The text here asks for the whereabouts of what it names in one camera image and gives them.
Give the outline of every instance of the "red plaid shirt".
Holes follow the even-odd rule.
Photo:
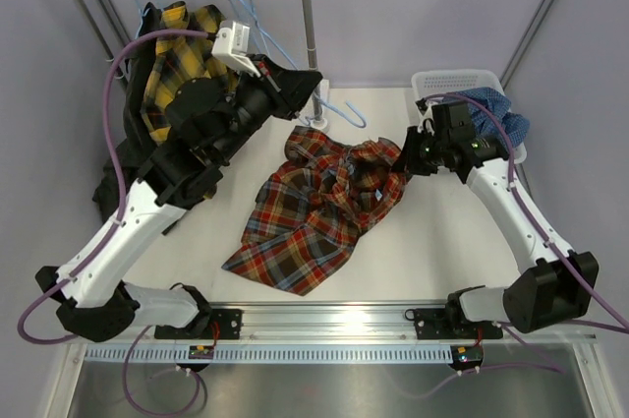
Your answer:
[[[386,139],[349,147],[298,126],[285,153],[257,194],[243,246],[223,268],[306,295],[345,265],[401,200],[407,178],[391,173],[400,149]]]

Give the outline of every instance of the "white laundry basket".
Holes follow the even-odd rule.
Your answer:
[[[448,93],[475,89],[477,87],[490,87],[504,95],[498,77],[491,71],[476,69],[459,69],[455,71],[428,71],[418,72],[411,78],[415,101],[434,93]],[[527,158],[527,149],[524,143],[514,149],[515,162],[520,164]]]

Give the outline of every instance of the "yellow plaid shirt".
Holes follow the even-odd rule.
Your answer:
[[[225,17],[213,5],[189,13],[184,2],[176,2],[162,13],[161,28],[217,32]],[[220,79],[233,90],[237,79],[231,70],[212,57],[213,42],[185,36],[159,38],[155,44],[155,64],[146,82],[141,115],[150,136],[159,145],[166,141],[170,125],[164,111],[177,89],[195,78]]]

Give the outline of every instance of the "gray floor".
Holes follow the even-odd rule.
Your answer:
[[[428,399],[453,371],[444,365],[216,365],[201,376],[208,393],[186,416],[211,418],[402,418],[594,416],[569,349],[547,351],[568,369],[565,376],[535,369],[481,372],[458,378]],[[486,364],[540,362],[521,346],[486,348]],[[135,400],[158,413],[183,406],[194,380],[168,374],[147,382],[164,365],[134,365]],[[70,412],[72,418],[132,418],[122,393],[120,364],[86,363]]]

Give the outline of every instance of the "white table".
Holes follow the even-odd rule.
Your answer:
[[[330,100],[351,100],[369,119],[364,130],[326,111],[328,135],[358,144],[385,137],[402,146],[416,115],[410,89],[338,89]],[[400,204],[363,236],[348,263],[305,297],[221,269],[240,237],[262,183],[285,160],[294,122],[267,121],[223,171],[218,192],[161,236],[125,280],[167,288],[196,286],[212,302],[438,300],[475,285],[506,286],[515,260],[481,202],[456,175],[414,177]]]

